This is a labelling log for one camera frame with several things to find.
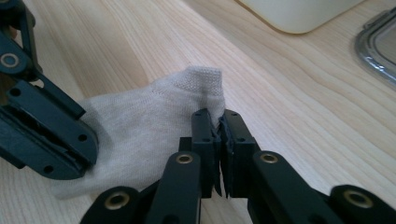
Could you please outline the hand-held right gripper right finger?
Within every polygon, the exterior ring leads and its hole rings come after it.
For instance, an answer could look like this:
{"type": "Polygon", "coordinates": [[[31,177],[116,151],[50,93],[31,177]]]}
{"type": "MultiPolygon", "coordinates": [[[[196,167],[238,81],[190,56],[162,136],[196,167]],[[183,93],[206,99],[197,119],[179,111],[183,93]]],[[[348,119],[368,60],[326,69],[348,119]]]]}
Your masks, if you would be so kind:
{"type": "Polygon", "coordinates": [[[220,118],[220,168],[227,196],[247,198],[251,186],[250,164],[257,142],[241,115],[225,110],[220,118]]]}

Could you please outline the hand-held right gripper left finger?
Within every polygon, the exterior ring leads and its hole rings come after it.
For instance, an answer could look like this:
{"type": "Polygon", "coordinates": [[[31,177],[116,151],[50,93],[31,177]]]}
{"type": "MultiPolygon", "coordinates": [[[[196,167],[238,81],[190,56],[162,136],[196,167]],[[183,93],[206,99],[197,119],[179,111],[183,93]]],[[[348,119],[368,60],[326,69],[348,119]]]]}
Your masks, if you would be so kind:
{"type": "Polygon", "coordinates": [[[200,156],[204,199],[211,198],[213,191],[221,194],[219,147],[220,137],[212,124],[209,111],[205,108],[194,112],[191,115],[191,136],[180,138],[179,151],[191,151],[200,156]]]}

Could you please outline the beige sock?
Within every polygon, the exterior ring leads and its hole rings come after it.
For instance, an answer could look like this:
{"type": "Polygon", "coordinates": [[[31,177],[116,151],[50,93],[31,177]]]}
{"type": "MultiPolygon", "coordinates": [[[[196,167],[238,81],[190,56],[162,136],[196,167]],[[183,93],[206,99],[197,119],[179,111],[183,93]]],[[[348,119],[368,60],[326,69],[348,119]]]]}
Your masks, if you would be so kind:
{"type": "Polygon", "coordinates": [[[217,68],[189,66],[145,88],[80,102],[82,120],[95,131],[96,164],[79,179],[52,181],[58,199],[100,193],[117,186],[144,189],[161,178],[181,137],[191,135],[191,115],[207,109],[213,125],[225,109],[217,68]]]}

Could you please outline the white divided storage box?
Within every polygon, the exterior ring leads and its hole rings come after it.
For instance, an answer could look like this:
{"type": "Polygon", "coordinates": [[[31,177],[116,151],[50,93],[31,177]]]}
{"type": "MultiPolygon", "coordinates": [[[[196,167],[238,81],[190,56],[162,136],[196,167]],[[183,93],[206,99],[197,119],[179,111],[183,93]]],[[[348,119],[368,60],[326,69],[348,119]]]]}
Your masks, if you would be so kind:
{"type": "Polygon", "coordinates": [[[364,0],[236,0],[277,30],[308,33],[364,0]]]}

